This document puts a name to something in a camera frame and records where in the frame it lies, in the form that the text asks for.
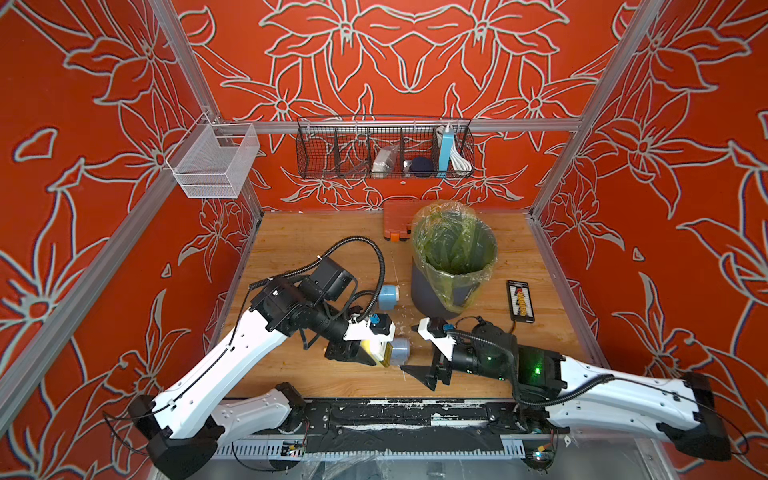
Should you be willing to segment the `light blue sharpener front row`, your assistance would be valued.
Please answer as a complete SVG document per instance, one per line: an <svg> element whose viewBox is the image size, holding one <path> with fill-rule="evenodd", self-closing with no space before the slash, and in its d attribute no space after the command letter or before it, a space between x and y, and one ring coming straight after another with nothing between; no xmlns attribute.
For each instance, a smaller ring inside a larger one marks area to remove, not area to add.
<svg viewBox="0 0 768 480"><path fill-rule="evenodd" d="M397 337L393 339L390 345L392 347L390 364L395 366L406 365L411 354L410 341L405 337Z"/></svg>

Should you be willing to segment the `blue sharpener back row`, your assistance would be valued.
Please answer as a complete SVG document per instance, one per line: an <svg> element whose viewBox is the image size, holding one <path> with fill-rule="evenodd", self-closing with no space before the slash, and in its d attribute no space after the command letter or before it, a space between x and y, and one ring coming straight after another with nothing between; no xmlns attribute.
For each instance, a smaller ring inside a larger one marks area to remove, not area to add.
<svg viewBox="0 0 768 480"><path fill-rule="evenodd" d="M378 309L381 311L393 310L397 306L399 298L400 289L398 285L383 285L377 297Z"/></svg>

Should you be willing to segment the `yellow sharpener back row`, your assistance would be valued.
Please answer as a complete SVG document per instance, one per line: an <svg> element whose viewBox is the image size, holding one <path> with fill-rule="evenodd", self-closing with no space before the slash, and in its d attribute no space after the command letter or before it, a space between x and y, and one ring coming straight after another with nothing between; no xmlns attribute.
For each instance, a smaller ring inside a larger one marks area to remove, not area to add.
<svg viewBox="0 0 768 480"><path fill-rule="evenodd" d="M390 342L378 340L362 340L360 347L373 362L374 366L387 368L390 366L392 345Z"/></svg>

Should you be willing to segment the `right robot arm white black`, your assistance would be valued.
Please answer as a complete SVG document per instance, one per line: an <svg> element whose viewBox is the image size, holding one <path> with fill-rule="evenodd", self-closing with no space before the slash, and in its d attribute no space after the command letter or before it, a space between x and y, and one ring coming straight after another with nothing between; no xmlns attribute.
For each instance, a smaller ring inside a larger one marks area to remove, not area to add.
<svg viewBox="0 0 768 480"><path fill-rule="evenodd" d="M691 457L728 461L749 447L733 446L732 422L716 410L709 380L642 377L584 363L552 350L521 345L514 334L479 318L463 331L442 318L414 326L431 343L429 365L402 371L428 389L465 373L507 382L522 430L595 428L657 438Z"/></svg>

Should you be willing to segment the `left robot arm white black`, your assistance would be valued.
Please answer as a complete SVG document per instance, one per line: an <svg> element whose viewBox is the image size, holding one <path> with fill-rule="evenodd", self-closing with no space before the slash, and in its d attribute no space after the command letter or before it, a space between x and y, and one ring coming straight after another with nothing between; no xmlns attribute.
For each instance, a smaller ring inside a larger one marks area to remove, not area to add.
<svg viewBox="0 0 768 480"><path fill-rule="evenodd" d="M332 259L351 243L373 249L379 271L369 303L353 307L354 291L340 308L333 303L356 278ZM180 380L161 393L141 395L129 405L125 420L146 439L141 454L168 479L187 479L229 443L250 434L306 425L305 402L282 383L267 393L235 403L227 394L259 361L294 333L312 332L327 340L326 358L367 366L388 366L395 327L374 309L385 280L381 249L364 236L333 244L312 263L250 285L235 326Z"/></svg>

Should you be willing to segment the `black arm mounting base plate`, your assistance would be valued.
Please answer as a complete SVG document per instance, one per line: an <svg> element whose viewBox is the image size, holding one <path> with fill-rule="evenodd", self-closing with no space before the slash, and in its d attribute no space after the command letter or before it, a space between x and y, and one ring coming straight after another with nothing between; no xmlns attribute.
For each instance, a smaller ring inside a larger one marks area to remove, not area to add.
<svg viewBox="0 0 768 480"><path fill-rule="evenodd" d="M248 440L281 440L308 453L506 453L552 438L523 419L510 399L311 398L290 433L277 429Z"/></svg>

